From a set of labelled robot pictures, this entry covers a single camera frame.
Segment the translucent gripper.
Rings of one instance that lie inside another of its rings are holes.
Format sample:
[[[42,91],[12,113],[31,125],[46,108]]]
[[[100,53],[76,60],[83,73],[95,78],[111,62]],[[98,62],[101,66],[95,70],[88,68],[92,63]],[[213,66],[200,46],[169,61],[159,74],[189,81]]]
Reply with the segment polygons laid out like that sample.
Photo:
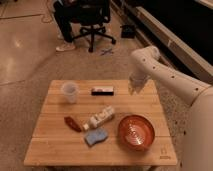
[[[131,74],[129,77],[129,93],[133,95],[135,92],[140,92],[148,81],[147,75],[138,76],[135,74]]]

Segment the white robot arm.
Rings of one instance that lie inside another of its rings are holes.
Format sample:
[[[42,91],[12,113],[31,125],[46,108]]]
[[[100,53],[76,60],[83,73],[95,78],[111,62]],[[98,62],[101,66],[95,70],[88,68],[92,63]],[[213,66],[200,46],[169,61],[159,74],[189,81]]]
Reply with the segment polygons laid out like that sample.
[[[156,46],[131,53],[129,92],[139,93],[153,78],[188,104],[180,171],[213,171],[213,85],[163,65],[159,58]]]

